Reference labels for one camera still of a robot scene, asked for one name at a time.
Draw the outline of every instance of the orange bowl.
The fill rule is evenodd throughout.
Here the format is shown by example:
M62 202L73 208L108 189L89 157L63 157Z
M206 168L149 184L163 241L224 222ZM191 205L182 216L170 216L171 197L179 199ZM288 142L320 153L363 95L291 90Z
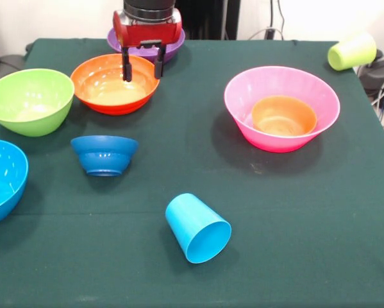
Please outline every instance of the orange bowl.
M317 125L317 116L309 105L284 95L261 99L254 105L251 117L255 129L270 135L307 135Z
M102 55L79 65L71 75L75 95L89 108L102 114L129 114L147 103L159 80L154 65L139 56L129 56L132 81L122 79L122 55Z

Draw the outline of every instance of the cup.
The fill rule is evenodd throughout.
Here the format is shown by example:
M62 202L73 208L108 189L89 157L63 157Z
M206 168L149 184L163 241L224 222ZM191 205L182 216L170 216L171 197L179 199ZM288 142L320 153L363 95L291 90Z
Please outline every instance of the cup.
M371 63L376 58L377 46L366 32L349 37L332 46L328 51L328 63L336 71Z
M191 263L212 259L230 239L230 224L193 194L175 197L168 204L165 217Z

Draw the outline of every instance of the dark blue bowl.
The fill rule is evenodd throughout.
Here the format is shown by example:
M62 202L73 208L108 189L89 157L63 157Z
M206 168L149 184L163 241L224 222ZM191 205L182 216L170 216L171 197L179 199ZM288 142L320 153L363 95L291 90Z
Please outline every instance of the dark blue bowl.
M134 139L118 136L82 136L71 145L87 175L119 176L128 167L138 148Z
M22 197L28 169L25 153L16 145L0 140L0 221Z

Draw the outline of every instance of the blue cup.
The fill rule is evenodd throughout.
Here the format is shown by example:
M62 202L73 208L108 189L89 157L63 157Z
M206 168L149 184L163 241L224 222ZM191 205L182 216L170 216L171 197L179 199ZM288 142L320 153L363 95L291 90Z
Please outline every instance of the blue cup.
M167 206L165 216L191 263L212 259L230 239L230 224L193 194L175 197Z

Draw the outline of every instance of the bowl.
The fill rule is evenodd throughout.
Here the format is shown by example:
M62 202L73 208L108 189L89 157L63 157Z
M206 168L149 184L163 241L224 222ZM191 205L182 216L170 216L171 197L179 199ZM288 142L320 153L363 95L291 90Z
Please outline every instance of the bowl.
M28 168L25 153L16 145L0 140L0 221L21 199Z
M28 137L55 131L72 105L71 79L52 69L26 69L0 79L0 124Z
M122 79L122 55L102 55L79 65L71 75L75 95L89 108L111 116L129 114L145 105L159 80L154 65L139 56L129 56L132 81Z
M251 117L255 129L279 136L306 135L317 124L317 116L310 106L284 95L261 99L253 107Z
M180 38L176 43L169 44L166 46L166 54L165 54L165 63L170 61L176 53L178 53L179 48L183 45L185 42L186 33L185 30L181 30ZM108 33L108 44L109 46L114 49L116 52L121 53L122 48L119 44L118 40L116 39L115 30L112 28ZM135 56L141 56L142 58L145 58L146 60L149 60L150 62L154 62L155 58L158 55L158 48L152 47L152 48L136 48L131 47L129 48L129 54L135 55Z
M317 116L313 131L300 136L278 136L256 130L251 115L254 105L276 95L300 99L313 108ZM274 153L298 150L330 128L340 114L340 101L326 82L300 69L282 66L255 67L236 75L226 86L224 102L247 141Z
M138 148L134 139L105 135L77 137L71 145L87 175L92 176L121 175Z

